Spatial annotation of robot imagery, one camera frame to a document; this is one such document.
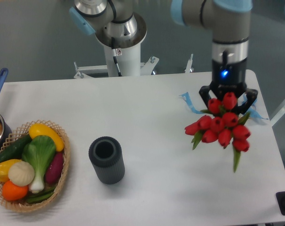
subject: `bok choy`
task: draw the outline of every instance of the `bok choy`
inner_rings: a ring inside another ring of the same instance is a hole
[[[35,137],[27,148],[24,149],[22,159],[30,163],[35,170],[34,180],[29,184],[32,193],[44,189],[43,177],[56,153],[56,146],[48,136]]]

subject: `white table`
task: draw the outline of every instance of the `white table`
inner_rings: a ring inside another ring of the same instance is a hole
[[[251,147],[232,171],[231,146],[199,144],[192,151],[184,127],[196,121],[179,97],[189,92],[204,109],[198,91],[210,73],[169,74],[6,83],[0,113],[11,128],[45,119],[70,137],[71,165],[65,189],[54,204],[32,214],[0,206],[0,226],[228,226],[285,221],[275,193],[285,191],[285,170],[268,120],[247,126]],[[259,91],[257,110],[268,114],[255,74],[248,87]],[[117,139],[126,173],[102,184],[88,158],[101,136]]]

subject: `wicker basket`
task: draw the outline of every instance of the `wicker basket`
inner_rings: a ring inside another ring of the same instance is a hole
[[[40,202],[40,203],[37,203],[37,204],[27,204],[24,200],[19,200],[19,201],[15,201],[15,202],[6,201],[1,195],[2,186],[4,183],[0,182],[0,204],[2,206],[6,207],[8,210],[12,210],[14,212],[21,212],[21,213],[32,212],[35,210],[39,210],[39,209],[45,207],[46,205],[50,204],[57,197],[57,195],[60,193],[60,191],[62,190],[62,187],[64,185],[64,182],[65,182],[66,176],[67,176],[67,171],[68,171],[70,156],[71,156],[70,155],[69,139],[65,133],[65,130],[62,129],[59,125],[57,125],[51,121],[38,120],[38,121],[32,121],[32,122],[28,122],[26,124],[23,124],[21,127],[18,127],[16,130],[14,130],[9,135],[9,137],[6,139],[6,142],[3,144],[1,151],[4,150],[7,146],[9,146],[12,142],[17,140],[18,138],[26,135],[29,131],[30,126],[35,124],[35,123],[43,123],[43,124],[49,126],[54,131],[56,131],[56,133],[59,134],[59,136],[63,139],[64,145],[65,145],[64,153],[63,153],[63,158],[64,158],[63,170],[62,170],[61,177],[60,177],[58,183],[56,184],[54,194],[51,197],[49,197],[47,200]]]

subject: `tulip bouquet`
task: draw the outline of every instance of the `tulip bouquet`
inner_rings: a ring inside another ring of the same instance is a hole
[[[239,118],[232,112],[237,104],[238,99],[233,92],[226,93],[222,101],[212,98],[208,101],[208,109],[202,112],[212,114],[214,118],[204,115],[197,122],[185,127],[185,133],[194,136],[193,150],[201,141],[212,143],[216,140],[225,149],[232,140],[234,172],[238,168],[241,152],[247,152],[249,149],[247,138],[251,135],[244,125],[250,113],[247,112]]]

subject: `robotic arm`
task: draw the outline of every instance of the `robotic arm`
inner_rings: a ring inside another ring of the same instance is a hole
[[[200,95],[207,106],[209,91],[219,100],[234,92],[239,98],[246,93],[247,102],[235,113],[245,113],[257,98],[257,91],[245,84],[248,38],[252,0],[173,0],[171,14],[181,25],[213,30],[212,82],[203,86]]]
[[[94,34],[109,22],[125,23],[133,16],[132,0],[75,0],[70,15],[78,28]]]
[[[132,0],[74,0],[70,16],[86,35],[103,45],[109,77],[139,76],[140,48],[147,27]]]

